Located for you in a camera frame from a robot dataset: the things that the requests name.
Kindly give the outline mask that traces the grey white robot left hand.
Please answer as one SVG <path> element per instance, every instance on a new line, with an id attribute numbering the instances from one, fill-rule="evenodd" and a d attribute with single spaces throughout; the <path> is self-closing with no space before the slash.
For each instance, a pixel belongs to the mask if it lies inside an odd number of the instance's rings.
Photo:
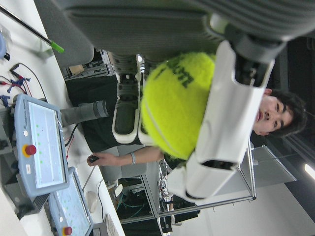
<path id="1" fill-rule="evenodd" d="M 170 192 L 201 202 L 243 160 L 274 59 L 289 40 L 315 29 L 312 0 L 37 0 L 49 36 L 66 62 L 87 60 L 84 45 L 112 54 L 117 77 L 150 78 L 130 123 L 117 134 L 188 159 Z"/>

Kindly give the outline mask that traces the person's hand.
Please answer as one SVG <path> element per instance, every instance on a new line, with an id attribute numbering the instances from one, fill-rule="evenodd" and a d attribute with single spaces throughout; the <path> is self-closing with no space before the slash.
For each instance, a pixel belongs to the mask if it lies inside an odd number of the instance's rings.
<path id="1" fill-rule="evenodd" d="M 87 158 L 89 166 L 115 166 L 117 164 L 117 157 L 110 153 L 92 153 Z"/>

